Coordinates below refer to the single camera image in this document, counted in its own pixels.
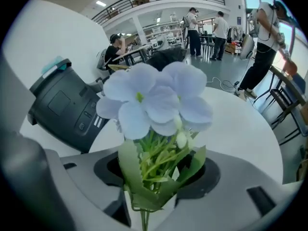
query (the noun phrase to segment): white t-shirt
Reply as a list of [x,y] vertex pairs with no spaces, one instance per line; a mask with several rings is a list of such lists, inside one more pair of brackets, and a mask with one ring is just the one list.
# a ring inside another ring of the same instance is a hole
[[228,34],[228,23],[222,17],[215,18],[214,23],[217,24],[217,28],[214,32],[216,37],[226,39]]
[[[270,4],[268,2],[262,2],[259,5],[258,9],[263,9],[266,13],[266,16],[268,18],[268,21],[270,24],[272,24],[273,28],[279,32],[279,20],[277,17],[276,10],[272,9],[270,7]],[[259,29],[259,35],[258,35],[258,43],[262,43],[267,45],[268,47],[271,47],[274,51],[277,51],[279,49],[279,44],[274,39],[273,35],[270,35],[270,32],[266,30],[262,25],[260,25]]]
[[193,23],[193,19],[196,19],[196,17],[194,16],[194,14],[193,13],[188,13],[187,14],[187,20],[188,20],[188,22],[189,22],[189,28],[188,28],[188,30],[196,30],[197,32],[199,32],[198,31],[198,25],[196,25],[196,24],[194,24]]

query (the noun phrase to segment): white column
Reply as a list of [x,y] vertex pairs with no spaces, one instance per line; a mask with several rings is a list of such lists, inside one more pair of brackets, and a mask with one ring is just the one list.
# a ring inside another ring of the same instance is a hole
[[146,40],[144,30],[143,30],[143,28],[142,28],[142,26],[141,26],[141,24],[140,24],[140,21],[139,21],[137,15],[133,17],[133,21],[134,21],[135,27],[136,27],[136,29],[137,29],[138,35],[139,35],[139,37],[140,37],[141,44],[142,44],[142,45],[147,44],[148,41]]

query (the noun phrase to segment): black shirt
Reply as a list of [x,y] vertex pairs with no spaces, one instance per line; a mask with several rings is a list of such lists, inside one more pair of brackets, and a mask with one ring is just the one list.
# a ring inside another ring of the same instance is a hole
[[105,54],[105,63],[111,58],[111,60],[108,62],[110,64],[119,64],[120,60],[112,61],[113,59],[117,58],[119,55],[116,53],[118,52],[119,48],[114,47],[113,45],[108,46],[106,54]]

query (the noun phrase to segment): woman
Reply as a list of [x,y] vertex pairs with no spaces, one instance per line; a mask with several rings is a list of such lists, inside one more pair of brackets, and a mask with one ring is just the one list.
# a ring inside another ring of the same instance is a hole
[[[108,46],[105,54],[105,63],[108,61],[110,64],[119,64],[119,60],[113,62],[113,59],[125,54],[125,39],[118,34],[113,34],[110,37],[110,43],[111,45]],[[106,64],[106,69],[111,74],[108,63]]]

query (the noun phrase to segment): backpack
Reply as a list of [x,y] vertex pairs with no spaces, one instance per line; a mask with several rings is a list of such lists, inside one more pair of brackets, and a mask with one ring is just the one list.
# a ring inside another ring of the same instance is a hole
[[260,24],[257,20],[257,12],[258,9],[253,9],[248,16],[248,34],[253,38],[258,37],[260,30]]
[[107,63],[111,60],[111,58],[105,62],[105,55],[106,55],[107,49],[104,49],[101,54],[100,52],[97,53],[96,57],[100,54],[99,59],[98,59],[98,63],[97,63],[97,68],[100,70],[106,70],[106,65]]
[[190,23],[189,23],[189,21],[188,21],[187,16],[186,16],[186,17],[184,16],[183,19],[182,19],[182,21],[184,22],[183,28],[189,28]]

